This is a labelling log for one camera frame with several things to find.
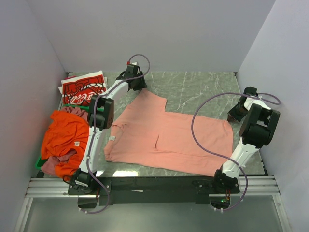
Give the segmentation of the pink t-shirt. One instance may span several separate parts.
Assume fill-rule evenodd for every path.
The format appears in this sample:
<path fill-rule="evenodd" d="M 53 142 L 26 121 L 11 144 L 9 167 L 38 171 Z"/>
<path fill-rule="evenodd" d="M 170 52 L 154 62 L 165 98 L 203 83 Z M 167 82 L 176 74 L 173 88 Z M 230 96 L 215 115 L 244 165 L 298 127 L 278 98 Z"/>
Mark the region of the pink t-shirt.
<path fill-rule="evenodd" d="M 226 120 L 166 112 L 167 99 L 142 90 L 113 122 L 106 161 L 213 176 L 230 157 L 233 130 Z"/>

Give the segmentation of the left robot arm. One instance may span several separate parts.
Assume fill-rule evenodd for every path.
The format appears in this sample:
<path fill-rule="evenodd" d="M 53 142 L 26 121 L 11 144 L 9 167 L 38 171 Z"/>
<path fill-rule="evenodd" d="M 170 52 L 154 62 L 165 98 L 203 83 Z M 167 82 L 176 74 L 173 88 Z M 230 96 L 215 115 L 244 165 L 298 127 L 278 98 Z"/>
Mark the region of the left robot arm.
<path fill-rule="evenodd" d="M 89 138 L 81 164 L 71 177 L 69 189 L 79 187 L 85 194 L 91 194 L 96 190 L 99 185 L 95 178 L 100 150 L 107 129 L 114 121 L 114 103 L 128 91 L 146 87 L 144 73 L 140 70 L 139 64 L 128 61 L 126 70 L 116 78 L 114 84 L 103 94 L 91 98 L 87 117 Z"/>

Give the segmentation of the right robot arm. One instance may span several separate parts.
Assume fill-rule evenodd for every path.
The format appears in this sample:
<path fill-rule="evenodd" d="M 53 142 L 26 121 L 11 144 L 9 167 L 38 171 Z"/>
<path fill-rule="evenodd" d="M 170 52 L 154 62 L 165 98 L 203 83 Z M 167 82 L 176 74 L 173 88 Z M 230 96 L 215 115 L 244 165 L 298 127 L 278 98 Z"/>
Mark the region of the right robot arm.
<path fill-rule="evenodd" d="M 243 94 L 228 112 L 228 121 L 243 120 L 243 124 L 237 147 L 212 180 L 212 188 L 218 193 L 229 193 L 237 188 L 239 174 L 254 153 L 270 144 L 281 116 L 264 103 L 256 88 L 247 87 Z"/>

